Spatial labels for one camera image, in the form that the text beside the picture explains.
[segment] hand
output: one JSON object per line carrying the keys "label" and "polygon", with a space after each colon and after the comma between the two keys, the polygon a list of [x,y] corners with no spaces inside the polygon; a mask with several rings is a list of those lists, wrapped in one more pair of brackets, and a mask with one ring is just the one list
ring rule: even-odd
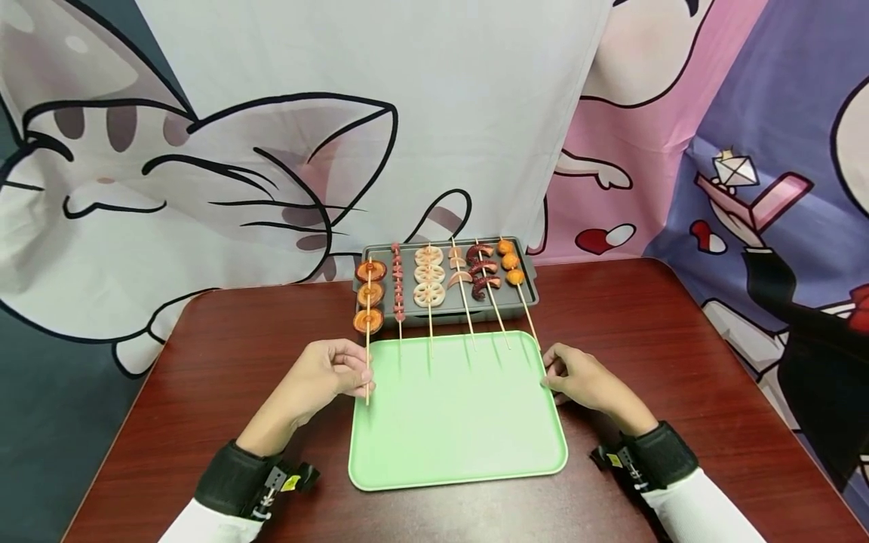
{"label": "hand", "polygon": [[731,234],[742,240],[742,242],[745,243],[747,247],[766,247],[766,244],[763,242],[763,240],[760,239],[760,235],[755,232],[752,227],[748,226],[745,221],[743,221],[733,213],[725,211],[721,208],[721,206],[719,206],[712,200],[709,201],[709,205],[712,206],[712,211],[715,213],[715,216],[718,217],[718,220],[721,222],[724,228],[730,230]]}
{"label": "hand", "polygon": [[590,354],[555,343],[543,355],[546,376],[541,384],[555,393],[555,403],[568,400],[613,418],[622,433],[643,435],[658,426],[646,404]]}
{"label": "hand", "polygon": [[365,348],[350,340],[314,341],[262,404],[236,445],[257,456],[280,453],[295,430],[338,394],[364,397],[374,391]]}

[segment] green plastic tray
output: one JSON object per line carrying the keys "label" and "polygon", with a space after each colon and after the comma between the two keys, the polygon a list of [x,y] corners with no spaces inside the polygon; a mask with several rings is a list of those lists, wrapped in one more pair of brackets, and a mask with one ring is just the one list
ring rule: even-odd
{"label": "green plastic tray", "polygon": [[348,472],[364,491],[558,473],[567,443],[525,332],[371,344],[377,389],[353,412]]}

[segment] fabric backdrop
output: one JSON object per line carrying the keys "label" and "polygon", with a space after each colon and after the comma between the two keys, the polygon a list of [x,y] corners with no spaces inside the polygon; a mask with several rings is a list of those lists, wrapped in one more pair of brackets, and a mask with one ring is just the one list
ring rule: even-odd
{"label": "fabric backdrop", "polygon": [[496,233],[668,263],[869,526],[869,6],[507,4],[0,0],[0,540],[192,296]]}

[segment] dark red wooden table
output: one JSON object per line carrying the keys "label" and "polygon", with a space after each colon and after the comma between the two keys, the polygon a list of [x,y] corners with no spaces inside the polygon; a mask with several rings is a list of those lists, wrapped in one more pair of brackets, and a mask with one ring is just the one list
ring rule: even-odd
{"label": "dark red wooden table", "polygon": [[[767,540],[866,541],[669,268],[631,260],[538,271],[542,302],[532,312],[541,344],[561,341],[597,355],[670,420]],[[355,337],[353,299],[349,283],[331,283],[193,300],[65,541],[157,540],[214,451],[242,431],[302,348]],[[524,320],[508,326],[528,329]],[[588,459],[600,420],[576,406],[561,410],[570,460],[555,476],[384,493],[362,493],[348,479],[352,411],[352,401],[339,398],[294,437],[288,454],[301,449],[322,477],[313,492],[291,493],[262,540],[654,540],[611,474]]]}

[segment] wrist strap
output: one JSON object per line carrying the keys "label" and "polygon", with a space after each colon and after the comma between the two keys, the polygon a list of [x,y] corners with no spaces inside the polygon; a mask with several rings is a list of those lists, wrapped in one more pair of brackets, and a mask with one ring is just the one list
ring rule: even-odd
{"label": "wrist strap", "polygon": [[218,513],[248,518],[263,494],[266,478],[280,461],[280,454],[255,456],[232,440],[211,459],[194,497]]}
{"label": "wrist strap", "polygon": [[597,447],[592,459],[599,467],[625,468],[641,492],[667,488],[700,467],[697,456],[665,420],[648,434],[622,434],[615,449]]}

